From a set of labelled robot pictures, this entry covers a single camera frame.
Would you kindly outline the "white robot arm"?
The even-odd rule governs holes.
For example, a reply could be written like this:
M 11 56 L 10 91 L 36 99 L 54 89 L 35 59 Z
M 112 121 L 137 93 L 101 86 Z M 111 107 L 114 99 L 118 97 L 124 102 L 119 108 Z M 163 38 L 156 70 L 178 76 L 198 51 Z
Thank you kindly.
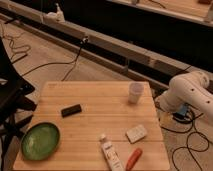
M 213 126 L 213 94 L 207 87 L 208 75 L 202 71 L 193 71 L 174 76 L 169 88 L 159 96 L 160 108 L 166 112 L 177 112 L 187 103 L 204 113 Z

